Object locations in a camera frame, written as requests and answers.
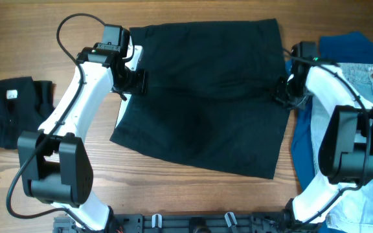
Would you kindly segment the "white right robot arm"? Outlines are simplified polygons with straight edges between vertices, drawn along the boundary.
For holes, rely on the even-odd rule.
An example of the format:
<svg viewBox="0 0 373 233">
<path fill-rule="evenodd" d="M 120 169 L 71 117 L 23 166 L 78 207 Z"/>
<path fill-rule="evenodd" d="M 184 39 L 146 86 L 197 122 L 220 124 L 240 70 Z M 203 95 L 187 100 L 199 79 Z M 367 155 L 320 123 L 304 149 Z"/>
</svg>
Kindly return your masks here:
<svg viewBox="0 0 373 233">
<path fill-rule="evenodd" d="M 346 80 L 338 64 L 319 58 L 293 58 L 280 93 L 310 92 L 330 117 L 318 152 L 319 172 L 307 188 L 290 199 L 277 227 L 283 232 L 313 232 L 343 199 L 373 181 L 373 104 Z"/>
</svg>

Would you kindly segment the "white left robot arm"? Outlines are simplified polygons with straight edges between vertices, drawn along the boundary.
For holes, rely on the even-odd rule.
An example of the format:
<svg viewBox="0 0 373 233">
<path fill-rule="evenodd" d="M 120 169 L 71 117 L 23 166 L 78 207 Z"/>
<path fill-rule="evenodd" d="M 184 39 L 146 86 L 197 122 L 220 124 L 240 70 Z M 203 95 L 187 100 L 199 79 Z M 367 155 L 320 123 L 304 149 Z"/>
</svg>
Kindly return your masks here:
<svg viewBox="0 0 373 233">
<path fill-rule="evenodd" d="M 73 60 L 74 78 L 57 108 L 37 131 L 25 131 L 18 139 L 20 169 L 12 184 L 21 181 L 27 197 L 52 205 L 50 213 L 65 212 L 78 232 L 116 229 L 113 210 L 92 190 L 93 169 L 84 142 L 108 93 L 127 100 L 144 90 L 142 55 L 140 45 L 84 48 Z"/>
</svg>

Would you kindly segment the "black shorts white lining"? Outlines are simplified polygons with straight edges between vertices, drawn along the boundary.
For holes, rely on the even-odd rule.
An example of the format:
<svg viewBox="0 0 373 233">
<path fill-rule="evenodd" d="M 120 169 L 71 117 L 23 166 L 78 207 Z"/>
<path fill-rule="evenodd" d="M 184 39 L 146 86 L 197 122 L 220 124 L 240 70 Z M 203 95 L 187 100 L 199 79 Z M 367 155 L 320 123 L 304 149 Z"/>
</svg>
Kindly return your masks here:
<svg viewBox="0 0 373 233">
<path fill-rule="evenodd" d="M 146 94 L 133 95 L 111 141 L 164 161 L 272 179 L 289 111 L 276 19 L 133 27 Z"/>
</svg>

